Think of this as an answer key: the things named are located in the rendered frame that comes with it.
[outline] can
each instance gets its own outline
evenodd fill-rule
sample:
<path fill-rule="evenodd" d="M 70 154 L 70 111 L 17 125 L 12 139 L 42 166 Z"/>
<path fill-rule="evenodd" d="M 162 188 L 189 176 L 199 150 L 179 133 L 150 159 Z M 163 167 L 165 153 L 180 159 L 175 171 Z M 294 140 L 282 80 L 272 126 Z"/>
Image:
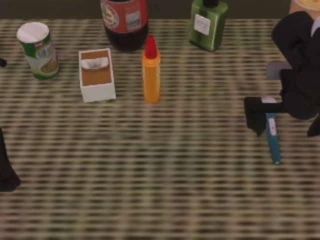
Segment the can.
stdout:
<path fill-rule="evenodd" d="M 36 79 L 51 79 L 60 66 L 49 27 L 41 22 L 28 22 L 17 31 L 25 59 Z"/>

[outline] red nozzle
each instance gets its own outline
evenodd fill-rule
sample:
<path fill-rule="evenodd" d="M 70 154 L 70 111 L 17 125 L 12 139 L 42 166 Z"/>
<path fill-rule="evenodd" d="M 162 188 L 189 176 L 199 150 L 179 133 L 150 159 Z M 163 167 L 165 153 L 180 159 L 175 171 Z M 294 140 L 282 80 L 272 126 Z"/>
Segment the red nozzle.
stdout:
<path fill-rule="evenodd" d="M 155 59 L 158 55 L 157 45 L 153 35 L 149 35 L 145 41 L 144 54 L 147 59 Z"/>

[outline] olive green bottle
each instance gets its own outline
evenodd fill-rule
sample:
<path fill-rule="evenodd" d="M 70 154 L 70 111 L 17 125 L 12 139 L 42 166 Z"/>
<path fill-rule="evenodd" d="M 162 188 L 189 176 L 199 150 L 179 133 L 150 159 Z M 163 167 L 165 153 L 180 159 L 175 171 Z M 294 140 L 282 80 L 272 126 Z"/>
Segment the olive green bottle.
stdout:
<path fill-rule="evenodd" d="M 223 0 L 194 0 L 189 41 L 213 52 L 222 43 L 228 5 Z"/>

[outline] blue and white object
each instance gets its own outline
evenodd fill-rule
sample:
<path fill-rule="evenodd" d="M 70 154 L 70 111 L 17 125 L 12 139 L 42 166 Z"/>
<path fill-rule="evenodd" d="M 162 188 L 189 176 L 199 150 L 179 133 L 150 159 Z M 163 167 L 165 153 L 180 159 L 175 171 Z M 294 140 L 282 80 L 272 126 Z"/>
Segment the blue and white object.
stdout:
<path fill-rule="evenodd" d="M 261 98 L 264 104 L 276 104 L 277 101 L 271 96 L 265 96 Z M 274 164 L 279 165 L 281 163 L 279 140 L 276 127 L 276 114 L 266 113 L 266 135 L 269 143 L 272 161 Z"/>

